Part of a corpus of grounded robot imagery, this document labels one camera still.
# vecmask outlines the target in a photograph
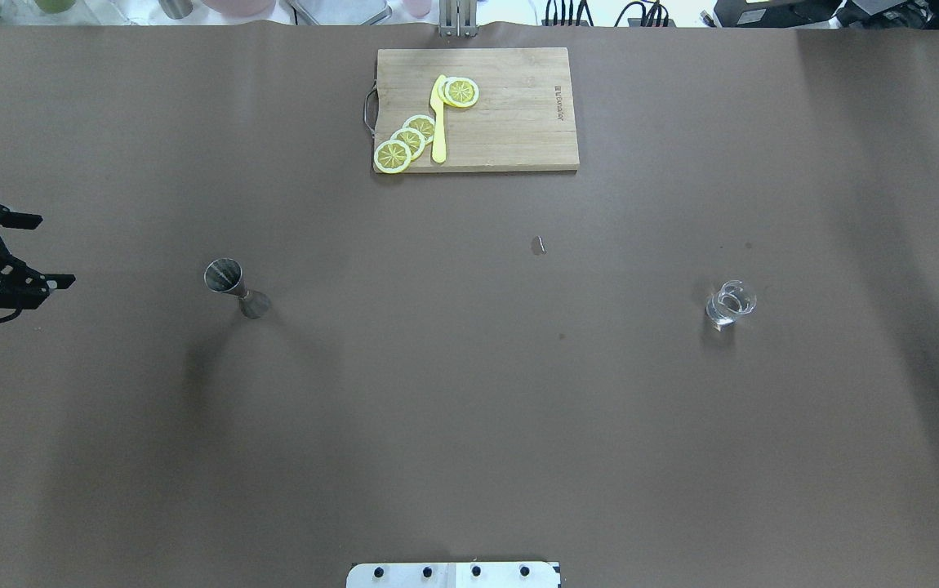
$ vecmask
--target brown tabletop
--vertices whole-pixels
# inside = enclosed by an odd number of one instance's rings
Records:
[[[78,276],[0,325],[0,587],[939,586],[939,33],[435,34],[0,30],[7,244]],[[376,50],[447,46],[567,46],[581,170],[372,172]]]

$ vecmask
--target jigger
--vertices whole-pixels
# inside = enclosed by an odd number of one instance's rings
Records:
[[[230,294],[238,298],[241,314],[248,318],[259,318],[270,310],[270,298],[264,293],[245,287],[245,276],[241,264],[222,257],[205,268],[205,286],[213,292]]]

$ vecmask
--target lemon slice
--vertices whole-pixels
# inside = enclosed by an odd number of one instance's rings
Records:
[[[402,127],[419,131],[425,137],[425,145],[429,145],[433,142],[433,125],[435,123],[432,116],[417,114],[405,120]]]
[[[376,168],[383,174],[399,174],[411,164],[412,149],[399,139],[383,141],[376,148]]]
[[[418,156],[421,156],[422,152],[425,150],[425,135],[422,135],[421,131],[417,129],[412,129],[412,127],[398,129],[394,133],[394,136],[390,138],[401,140],[405,142],[405,145],[411,148],[412,161],[417,160]]]
[[[477,104],[480,88],[473,79],[448,78],[444,82],[444,101],[455,108],[469,108]]]

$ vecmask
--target wooden cutting board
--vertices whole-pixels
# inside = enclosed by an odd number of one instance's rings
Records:
[[[480,100],[446,107],[447,161],[429,146],[405,172],[578,170],[578,134],[566,47],[380,49],[376,146],[413,114],[433,116],[429,91],[439,75],[472,78]]]

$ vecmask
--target yellow knife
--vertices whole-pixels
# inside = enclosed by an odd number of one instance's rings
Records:
[[[446,75],[439,75],[437,81],[433,82],[433,90],[429,93],[429,107],[433,109],[433,148],[429,150],[429,156],[436,163],[447,161],[447,144],[444,142],[444,100],[440,98],[440,87],[444,84]]]

